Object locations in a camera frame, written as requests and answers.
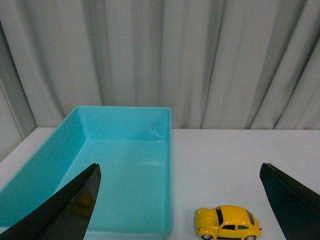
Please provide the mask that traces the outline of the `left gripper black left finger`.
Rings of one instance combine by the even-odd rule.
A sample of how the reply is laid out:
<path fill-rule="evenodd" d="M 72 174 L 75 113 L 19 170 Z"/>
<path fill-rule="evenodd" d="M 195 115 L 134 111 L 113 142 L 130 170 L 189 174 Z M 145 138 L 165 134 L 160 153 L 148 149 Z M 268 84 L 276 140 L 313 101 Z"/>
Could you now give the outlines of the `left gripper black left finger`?
<path fill-rule="evenodd" d="M 2 240 L 82 240 L 101 183 L 101 169 L 91 164 L 53 196 L 0 234 Z"/>

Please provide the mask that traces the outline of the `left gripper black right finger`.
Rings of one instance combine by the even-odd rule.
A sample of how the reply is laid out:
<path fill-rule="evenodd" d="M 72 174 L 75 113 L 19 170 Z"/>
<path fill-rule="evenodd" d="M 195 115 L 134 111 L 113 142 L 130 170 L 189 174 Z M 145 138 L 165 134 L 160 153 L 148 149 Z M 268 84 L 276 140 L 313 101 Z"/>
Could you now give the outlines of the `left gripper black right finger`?
<path fill-rule="evenodd" d="M 270 207 L 287 240 L 320 238 L 320 195 L 270 163 L 259 172 Z"/>

